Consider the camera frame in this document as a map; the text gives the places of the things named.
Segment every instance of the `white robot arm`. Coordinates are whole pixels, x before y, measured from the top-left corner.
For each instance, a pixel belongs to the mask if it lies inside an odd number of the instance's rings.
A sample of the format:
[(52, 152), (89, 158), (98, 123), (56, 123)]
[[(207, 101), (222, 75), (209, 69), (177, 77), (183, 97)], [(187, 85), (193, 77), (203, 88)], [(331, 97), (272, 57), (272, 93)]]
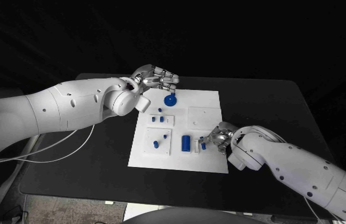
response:
[(220, 122), (200, 143), (213, 143), (227, 161), (242, 170), (268, 165), (276, 180), (346, 220), (346, 172), (261, 126), (236, 128)]
[(135, 108), (144, 112), (150, 88), (176, 91), (178, 76), (144, 65), (131, 77), (73, 80), (23, 96), (0, 99), (0, 151), (37, 134), (73, 131), (124, 116)]

